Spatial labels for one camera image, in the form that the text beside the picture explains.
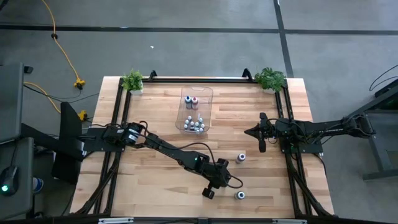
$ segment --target white pot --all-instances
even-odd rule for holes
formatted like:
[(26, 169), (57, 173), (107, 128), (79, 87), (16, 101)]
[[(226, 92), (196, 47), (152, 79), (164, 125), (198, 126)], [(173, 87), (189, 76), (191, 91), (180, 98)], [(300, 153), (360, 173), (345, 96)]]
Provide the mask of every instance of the white pot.
[(264, 93), (267, 93), (267, 94), (275, 94), (275, 91), (273, 90), (273, 89), (262, 89), (262, 91), (264, 92)]
[(130, 93), (132, 95), (142, 95), (144, 92), (144, 85), (142, 84), (142, 81), (141, 81), (141, 86), (142, 86), (141, 90), (130, 90)]

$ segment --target yellow extension cord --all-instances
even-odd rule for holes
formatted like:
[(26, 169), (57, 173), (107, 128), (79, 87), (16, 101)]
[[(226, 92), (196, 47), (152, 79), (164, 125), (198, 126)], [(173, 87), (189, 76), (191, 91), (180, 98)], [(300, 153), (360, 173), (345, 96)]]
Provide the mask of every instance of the yellow extension cord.
[[(44, 0), (42, 0), (42, 2), (44, 3), (45, 7), (47, 8), (47, 10), (48, 10), (49, 13), (50, 13), (51, 20), (52, 20), (53, 33), (56, 34), (55, 19), (54, 19), (54, 16), (53, 16), (53, 14), (52, 14), (52, 11), (51, 11), (49, 5), (48, 5)], [(54, 40), (55, 43), (58, 45), (58, 47), (61, 49), (61, 51), (62, 51), (62, 53), (64, 54), (65, 58), (68, 60), (68, 63), (69, 63), (69, 65), (70, 65), (70, 67), (71, 67), (72, 70), (75, 72), (75, 75), (76, 75), (76, 83), (82, 83), (82, 85), (84, 85), (84, 82), (85, 82), (85, 81), (80, 79), (79, 74), (77, 73), (75, 67), (72, 65), (71, 61), (69, 60), (69, 57), (68, 57), (67, 53), (64, 51), (64, 49), (62, 48), (62, 46), (58, 43), (57, 38), (56, 38), (56, 37), (53, 37), (53, 40)]]
[[(43, 90), (40, 86), (36, 85), (35, 83), (24, 82), (24, 84), (25, 84), (25, 85), (32, 85), (32, 86), (34, 86), (34, 87), (38, 88), (43, 94), (45, 94), (46, 96), (48, 96), (47, 92), (46, 92), (45, 90)], [(50, 97), (47, 97), (47, 98), (50, 100), (50, 102), (51, 102), (52, 106), (55, 108), (55, 110), (57, 110), (58, 113), (61, 113), (61, 110), (58, 109), (58, 106), (55, 105), (54, 101), (52, 101), (52, 99), (51, 99)]]

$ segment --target yellow cable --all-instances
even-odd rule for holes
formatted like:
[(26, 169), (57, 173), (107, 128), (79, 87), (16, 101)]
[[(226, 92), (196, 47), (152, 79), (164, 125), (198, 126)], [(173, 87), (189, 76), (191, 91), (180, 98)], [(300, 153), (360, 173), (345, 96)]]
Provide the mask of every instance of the yellow cable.
[[(46, 96), (48, 96), (48, 94), (45, 92), (45, 90), (43, 90), (40, 86), (36, 85), (35, 83), (24, 82), (24, 84), (34, 86), (34, 87), (38, 88), (43, 94), (45, 94)], [(58, 109), (58, 107), (55, 105), (54, 101), (52, 101), (50, 97), (47, 97), (47, 98), (50, 100), (50, 102), (51, 102), (51, 104), (53, 105), (53, 107), (55, 108), (55, 110), (57, 110), (58, 113), (61, 113), (61, 110)]]
[[(42, 0), (42, 2), (44, 3), (45, 7), (47, 8), (47, 10), (48, 10), (49, 13), (50, 13), (51, 20), (52, 20), (53, 33), (56, 34), (54, 15), (52, 14), (52, 11), (51, 11), (49, 5), (48, 5), (44, 0)], [(73, 69), (73, 71), (75, 72), (77, 82), (80, 82), (79, 74), (77, 74), (77, 71), (76, 71), (75, 67), (72, 65), (71, 61), (69, 60), (69, 57), (68, 57), (67, 53), (64, 51), (64, 49), (63, 49), (63, 48), (61, 47), (61, 45), (58, 43), (57, 39), (56, 39), (55, 37), (53, 37), (53, 39), (54, 39), (55, 43), (58, 45), (58, 47), (61, 49), (61, 51), (62, 51), (62, 53), (64, 54), (65, 58), (67, 58), (70, 67), (71, 67), (71, 68)]]

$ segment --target potted plant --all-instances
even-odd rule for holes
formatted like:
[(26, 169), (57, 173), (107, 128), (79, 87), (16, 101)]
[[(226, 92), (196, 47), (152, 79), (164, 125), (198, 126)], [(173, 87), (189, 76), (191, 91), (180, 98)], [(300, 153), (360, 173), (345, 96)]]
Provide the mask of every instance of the potted plant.
[(142, 84), (142, 75), (139, 70), (131, 69), (130, 74), (123, 76), (122, 86), (130, 91), (132, 95), (142, 95), (144, 85)]
[(272, 68), (264, 68), (261, 73), (257, 73), (254, 78), (261, 85), (264, 93), (274, 94), (282, 89), (285, 84), (283, 72), (273, 71)]

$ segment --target computer mouse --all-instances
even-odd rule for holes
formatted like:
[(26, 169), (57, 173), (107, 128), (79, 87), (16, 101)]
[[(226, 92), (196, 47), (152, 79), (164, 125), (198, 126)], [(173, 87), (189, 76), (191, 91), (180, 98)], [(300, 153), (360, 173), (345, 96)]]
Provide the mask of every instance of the computer mouse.
[(4, 196), (14, 195), (19, 187), (19, 169), (17, 166), (9, 166), (0, 174), (0, 194)]

